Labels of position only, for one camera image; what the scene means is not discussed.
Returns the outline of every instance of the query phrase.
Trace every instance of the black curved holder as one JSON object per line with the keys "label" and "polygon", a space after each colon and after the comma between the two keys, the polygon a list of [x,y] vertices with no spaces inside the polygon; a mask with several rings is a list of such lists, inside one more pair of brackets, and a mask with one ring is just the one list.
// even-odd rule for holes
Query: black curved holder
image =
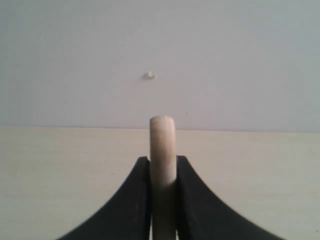
{"label": "black curved holder", "polygon": [[[149,240],[149,161],[140,157],[115,195],[59,240]],[[176,229],[180,240],[281,240],[221,201],[185,156],[177,157]]]}

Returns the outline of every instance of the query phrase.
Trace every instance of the white wall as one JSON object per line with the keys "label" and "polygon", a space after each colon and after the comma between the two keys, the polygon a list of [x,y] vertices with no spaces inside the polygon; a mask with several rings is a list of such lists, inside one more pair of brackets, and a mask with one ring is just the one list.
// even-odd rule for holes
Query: white wall
{"label": "white wall", "polygon": [[320,132],[319,9],[2,0],[0,125],[146,128],[167,114],[183,129]]}

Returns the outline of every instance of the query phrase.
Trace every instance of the wooden dowel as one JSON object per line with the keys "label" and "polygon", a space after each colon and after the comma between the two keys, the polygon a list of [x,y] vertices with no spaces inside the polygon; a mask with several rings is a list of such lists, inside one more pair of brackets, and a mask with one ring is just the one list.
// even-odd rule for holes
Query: wooden dowel
{"label": "wooden dowel", "polygon": [[150,158],[152,238],[175,240],[176,133],[174,120],[168,116],[150,120]]}

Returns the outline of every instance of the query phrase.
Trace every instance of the light wood surface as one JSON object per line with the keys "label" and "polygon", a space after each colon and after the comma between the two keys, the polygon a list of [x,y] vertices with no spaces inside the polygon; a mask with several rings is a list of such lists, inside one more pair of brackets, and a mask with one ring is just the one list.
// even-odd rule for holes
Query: light wood surface
{"label": "light wood surface", "polygon": [[[177,130],[176,151],[256,224],[320,239],[320,134]],[[0,127],[0,240],[65,234],[148,154],[147,129]]]}
{"label": "light wood surface", "polygon": [[175,240],[176,129],[169,116],[155,116],[150,120],[150,178],[152,239]]}

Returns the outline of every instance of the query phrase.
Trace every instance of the wooden rod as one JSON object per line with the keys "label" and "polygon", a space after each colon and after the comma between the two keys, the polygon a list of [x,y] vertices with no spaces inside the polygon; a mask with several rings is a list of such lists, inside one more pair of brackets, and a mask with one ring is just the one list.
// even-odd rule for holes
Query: wooden rod
{"label": "wooden rod", "polygon": [[152,238],[175,240],[177,155],[175,122],[169,116],[150,120]]}

